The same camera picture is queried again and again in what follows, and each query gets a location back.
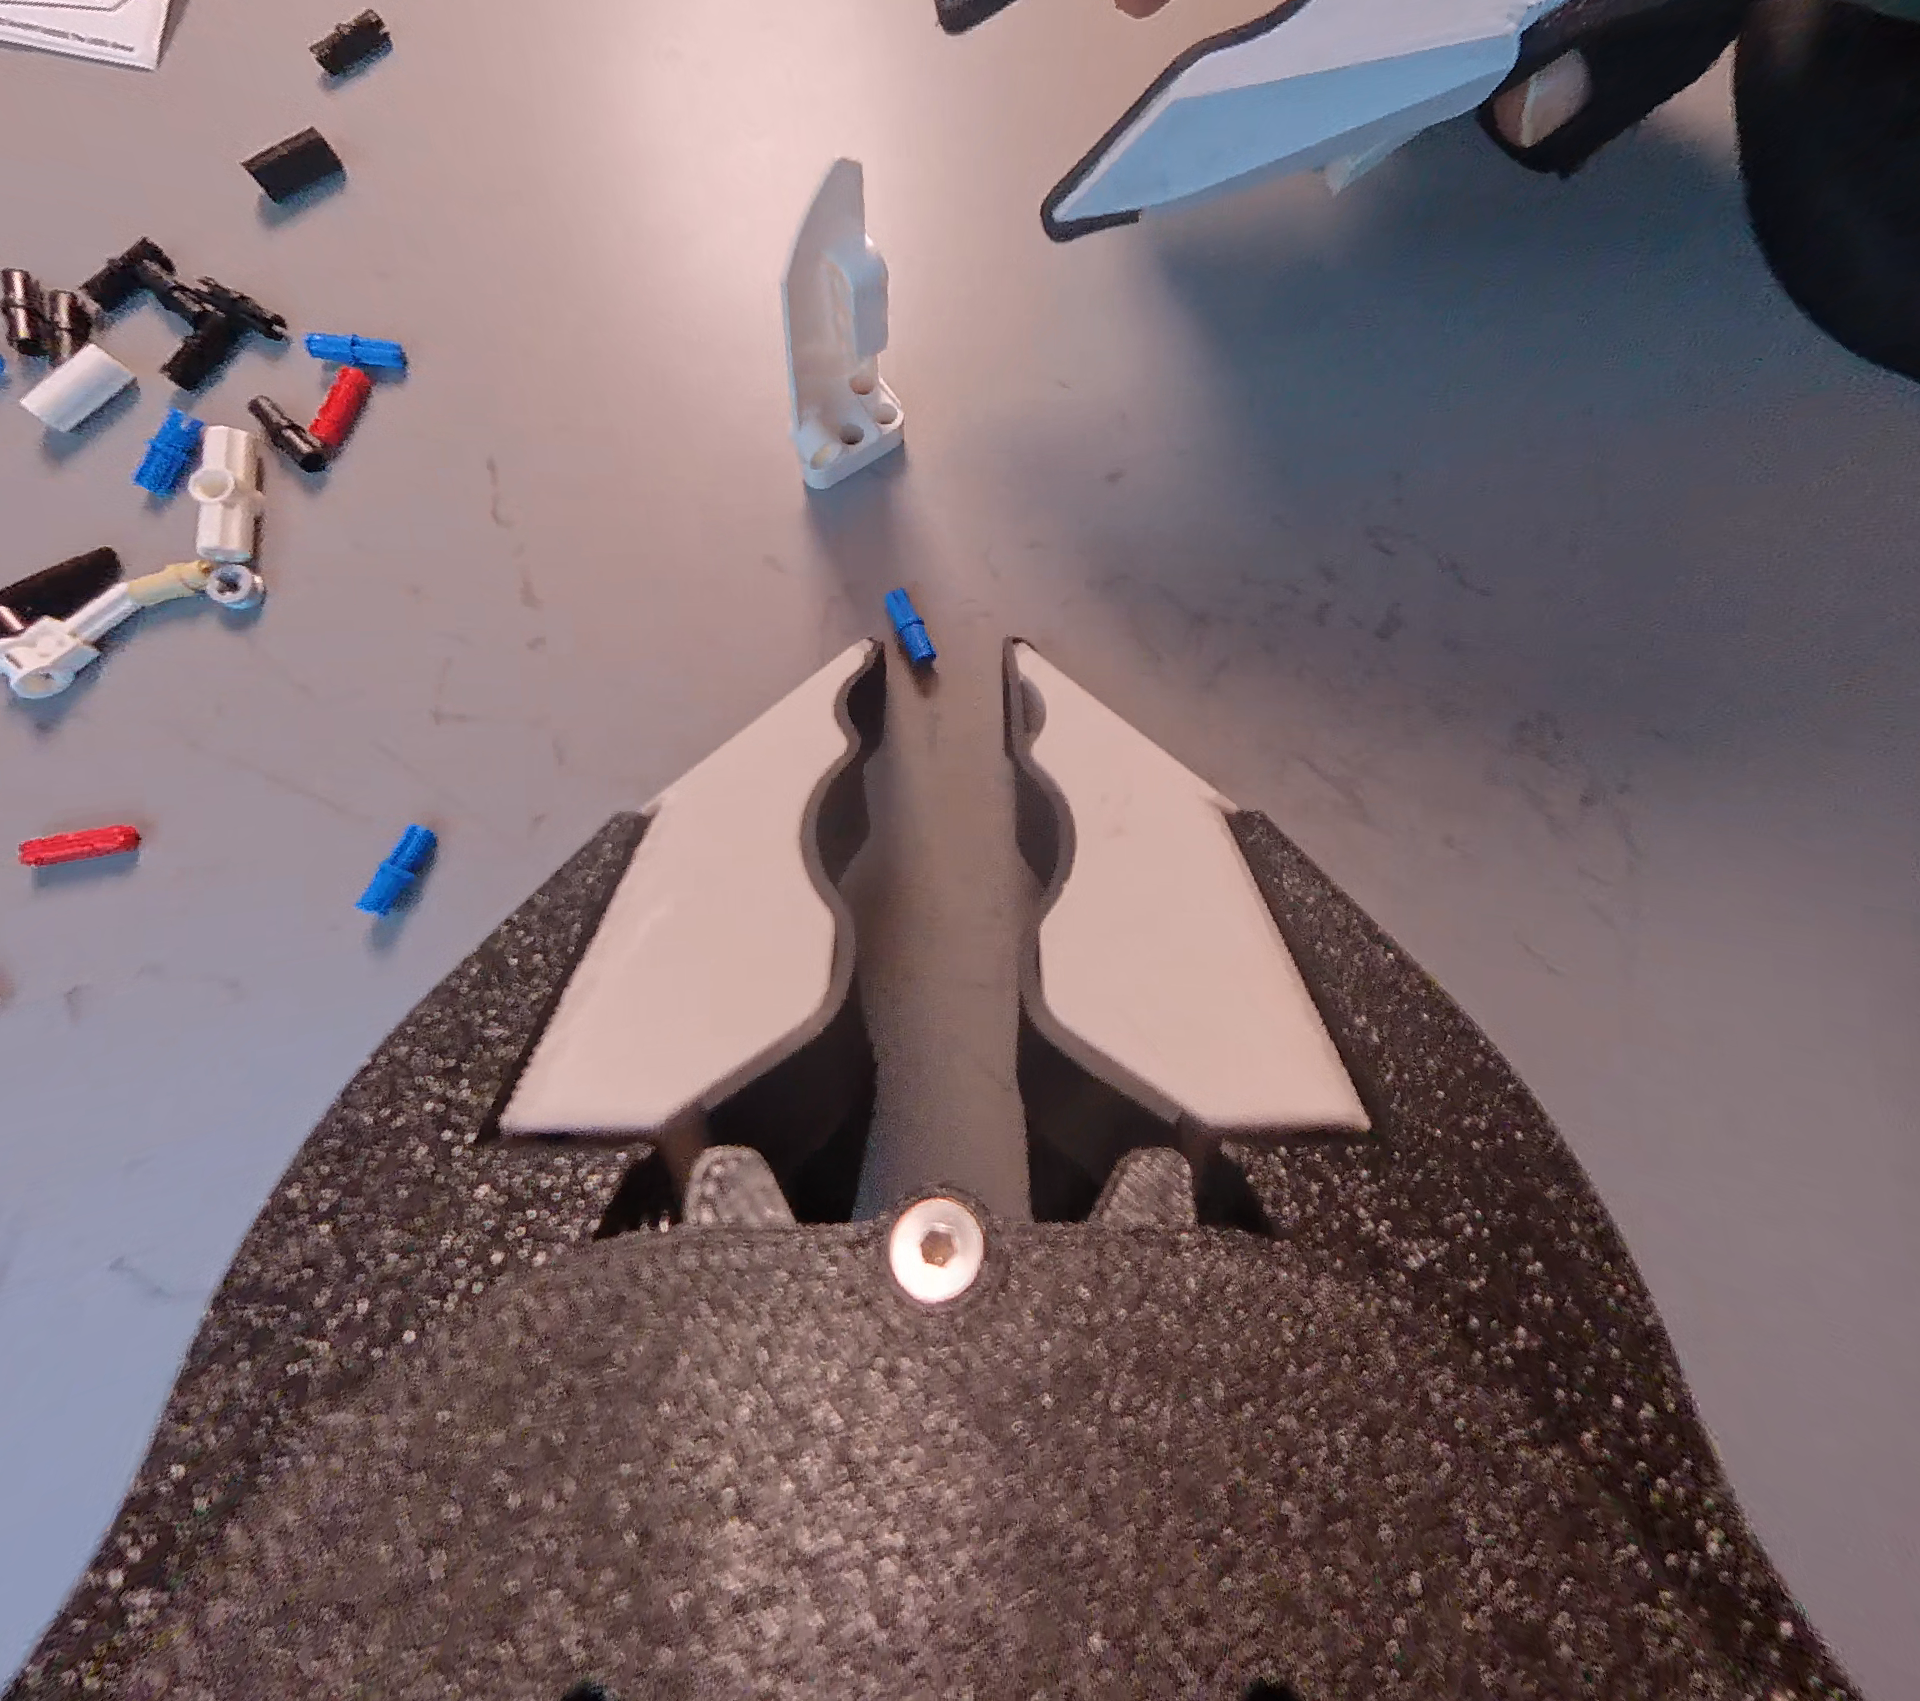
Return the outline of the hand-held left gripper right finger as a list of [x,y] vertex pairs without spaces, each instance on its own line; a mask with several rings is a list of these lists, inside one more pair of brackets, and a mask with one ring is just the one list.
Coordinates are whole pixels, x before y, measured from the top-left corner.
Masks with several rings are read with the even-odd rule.
[[1237,851],[1237,807],[1003,647],[1033,1034],[1155,1121],[1204,1135],[1368,1135],[1368,1101]]

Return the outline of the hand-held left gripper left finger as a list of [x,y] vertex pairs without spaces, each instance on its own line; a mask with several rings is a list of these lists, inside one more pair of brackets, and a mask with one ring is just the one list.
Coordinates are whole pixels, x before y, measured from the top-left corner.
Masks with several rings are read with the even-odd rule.
[[719,1111],[829,1007],[836,900],[819,807],[859,759],[866,640],[645,807],[499,1127],[663,1144]]

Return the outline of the white toy panel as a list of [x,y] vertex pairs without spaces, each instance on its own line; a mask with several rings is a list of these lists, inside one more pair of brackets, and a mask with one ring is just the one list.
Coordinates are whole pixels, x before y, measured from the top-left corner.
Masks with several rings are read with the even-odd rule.
[[795,454],[802,487],[903,443],[903,400],[882,390],[892,263],[866,225],[866,162],[829,162],[781,276]]

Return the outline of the pile of small toy parts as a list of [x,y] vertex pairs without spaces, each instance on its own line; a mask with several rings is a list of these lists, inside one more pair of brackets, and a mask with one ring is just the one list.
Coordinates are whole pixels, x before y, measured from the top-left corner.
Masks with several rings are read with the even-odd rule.
[[[86,291],[39,291],[34,273],[0,273],[6,351],[45,363],[45,383],[19,400],[45,433],[75,433],[138,377],[88,338],[95,316],[123,301],[158,301],[189,320],[158,383],[201,396],[246,345],[292,345],[292,320],[218,276],[183,276],[156,236],[114,250]],[[249,400],[249,428],[215,428],[201,413],[170,413],[142,443],[138,487],[145,506],[196,506],[196,554],[156,573],[131,573],[114,551],[53,558],[0,584],[0,668],[15,704],[64,698],[131,622],[183,599],[249,612],[264,599],[264,454],[322,475],[345,443],[383,377],[404,377],[404,351],[383,338],[305,338],[305,352],[332,383],[315,417],[292,417],[276,400]]]

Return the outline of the grey desk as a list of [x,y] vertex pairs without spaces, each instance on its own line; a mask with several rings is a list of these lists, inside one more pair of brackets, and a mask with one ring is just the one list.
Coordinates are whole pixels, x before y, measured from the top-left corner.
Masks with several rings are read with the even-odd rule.
[[[394,50],[330,81],[365,7]],[[264,471],[256,612],[6,704],[6,1671],[351,1066],[906,584],[866,1197],[1023,1214],[1019,633],[1468,1007],[1798,1602],[1913,1697],[1913,390],[1769,291],[1728,69],[1579,182],[1456,123],[1049,248],[1098,132],[1264,7],[183,0],[158,69],[6,48],[6,263],[158,236],[409,352],[330,475]],[[299,132],[345,182],[271,208],[246,154]],[[781,276],[829,162],[903,443],[802,487]]]

